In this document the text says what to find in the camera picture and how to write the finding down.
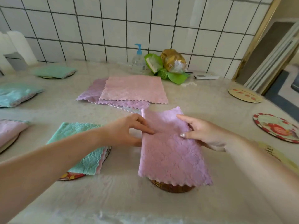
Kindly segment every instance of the table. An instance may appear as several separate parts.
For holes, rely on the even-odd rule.
[[[62,64],[78,71],[63,80],[38,78],[29,75],[29,71],[0,78],[0,82],[14,78],[45,88],[43,93],[16,108],[0,109],[2,119],[32,123],[0,155],[0,161],[45,145],[62,122],[106,124],[130,114],[108,105],[75,101],[95,79],[128,74],[124,67],[82,61]],[[254,114],[265,112],[298,124],[281,109],[267,100],[253,104],[232,97],[227,89],[234,83],[228,79],[207,81],[190,77],[188,80],[197,86],[183,87],[163,81],[169,104],[151,104],[149,108],[163,111],[180,106],[186,115],[210,120],[272,145],[299,165],[298,144],[267,134],[252,120]],[[141,135],[136,130],[132,133]],[[56,182],[10,223],[282,223],[227,153],[203,147],[203,155],[214,185],[172,194],[138,176],[140,148],[113,147],[101,174]]]

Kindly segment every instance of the teal cloth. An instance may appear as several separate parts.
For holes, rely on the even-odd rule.
[[[52,138],[48,141],[47,144],[98,127],[101,127],[101,125],[92,123],[64,122],[61,124],[59,129],[55,132],[55,134],[52,136]],[[77,163],[73,168],[69,169],[69,171],[74,173],[95,175],[104,149],[105,147],[101,147],[96,149],[95,151],[92,151],[90,154],[85,156],[79,163]]]
[[[32,74],[36,76],[54,77],[64,79],[70,72],[75,72],[76,68],[66,67],[60,65],[49,65],[46,67],[39,67],[32,70]]]
[[[0,84],[0,106],[15,107],[27,98],[31,98],[44,89],[37,85],[24,83],[3,83]]]

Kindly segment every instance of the microfiber towel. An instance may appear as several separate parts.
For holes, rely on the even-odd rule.
[[[66,67],[60,65],[48,65],[46,67],[39,67],[32,70],[32,74],[36,76],[46,76],[64,79],[65,77],[72,75],[77,70],[73,67]]]
[[[48,141],[47,144],[98,127],[101,127],[101,125],[92,124],[92,123],[64,122],[61,124],[59,129],[55,132],[55,134],[52,136],[52,138]],[[85,156],[79,163],[77,163],[73,168],[69,169],[69,172],[95,175],[99,171],[98,167],[99,166],[101,167],[102,165],[103,162],[102,156],[103,153],[106,153],[105,149],[106,147],[101,147],[92,151],[90,154]]]
[[[183,114],[180,107],[164,112],[142,109],[142,116],[156,133],[142,133],[138,175],[172,185],[211,185],[201,147],[195,140],[180,137],[189,127],[177,114]]]
[[[0,106],[15,107],[42,91],[44,89],[37,85],[24,83],[0,84]]]
[[[161,78],[148,75],[109,77],[100,98],[168,104]]]
[[[102,92],[105,88],[107,78],[105,79],[97,79],[95,80],[92,85],[83,92],[78,98],[79,100],[87,100],[92,103],[96,104],[104,104],[104,105],[112,105],[117,107],[128,107],[128,108],[148,108],[150,103],[148,101],[106,101],[100,99]]]
[[[28,126],[27,121],[0,120],[0,147],[5,145],[5,143],[9,142]]]

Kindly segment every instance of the white tiled wall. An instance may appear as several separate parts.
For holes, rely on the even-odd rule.
[[[39,61],[130,62],[140,43],[143,54],[173,48],[190,70],[232,78],[271,2],[0,0],[0,30],[22,32]]]

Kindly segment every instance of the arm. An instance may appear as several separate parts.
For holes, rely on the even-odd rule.
[[[183,115],[178,118],[193,128],[182,133],[182,137],[198,139],[214,150],[224,147],[281,220],[285,224],[298,223],[299,177],[295,173],[246,138],[208,121]]]
[[[143,117],[133,114],[97,129],[47,144],[0,163],[0,223],[7,223],[93,150],[105,145],[140,146],[129,128],[147,133]]]

